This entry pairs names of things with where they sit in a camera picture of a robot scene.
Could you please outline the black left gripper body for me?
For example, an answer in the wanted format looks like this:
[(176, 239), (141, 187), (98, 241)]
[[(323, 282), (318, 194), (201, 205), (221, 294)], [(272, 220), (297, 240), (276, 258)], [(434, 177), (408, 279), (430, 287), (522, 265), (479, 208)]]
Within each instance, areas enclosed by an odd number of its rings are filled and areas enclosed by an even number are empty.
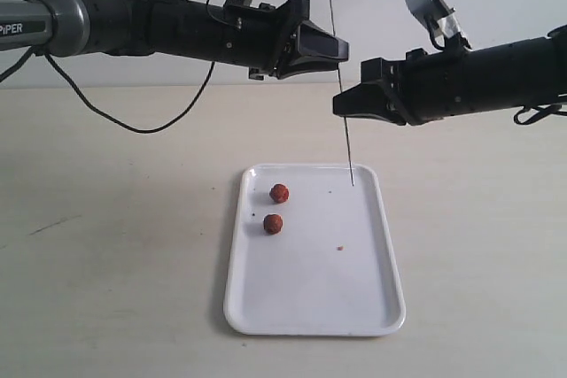
[(278, 7), (226, 4), (223, 11), (235, 26), (222, 30), (222, 63), (249, 68), (253, 80), (290, 75), (285, 68), (299, 26), (310, 18), (309, 0), (287, 0)]

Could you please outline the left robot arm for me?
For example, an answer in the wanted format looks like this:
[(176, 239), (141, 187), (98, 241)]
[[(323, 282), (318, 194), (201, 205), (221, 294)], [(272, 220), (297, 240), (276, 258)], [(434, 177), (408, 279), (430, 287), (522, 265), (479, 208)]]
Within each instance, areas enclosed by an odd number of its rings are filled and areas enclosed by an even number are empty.
[(3, 1), (1, 49), (31, 46), (59, 58), (168, 54), (242, 66), (254, 80), (335, 71), (349, 58), (346, 41), (311, 21), (309, 0)]

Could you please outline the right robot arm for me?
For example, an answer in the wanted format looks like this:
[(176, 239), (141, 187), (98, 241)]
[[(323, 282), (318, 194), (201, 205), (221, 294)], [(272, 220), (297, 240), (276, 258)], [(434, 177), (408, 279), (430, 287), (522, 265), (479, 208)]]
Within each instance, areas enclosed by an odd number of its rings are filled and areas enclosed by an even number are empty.
[(518, 109), (527, 121), (564, 113), (566, 28), (545, 37), (468, 50), (456, 35), (444, 50), (361, 63), (358, 85), (334, 96), (334, 115), (421, 126), (448, 117)]

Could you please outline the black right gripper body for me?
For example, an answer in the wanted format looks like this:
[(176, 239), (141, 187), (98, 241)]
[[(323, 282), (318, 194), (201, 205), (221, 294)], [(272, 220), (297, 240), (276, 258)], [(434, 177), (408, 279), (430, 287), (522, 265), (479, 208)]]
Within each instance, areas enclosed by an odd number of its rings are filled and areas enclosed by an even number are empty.
[(451, 77), (456, 56), (411, 50), (401, 60), (372, 58), (361, 63), (361, 83), (381, 83), (389, 98), (388, 109), (407, 125), (420, 126), (455, 116), (454, 84)]

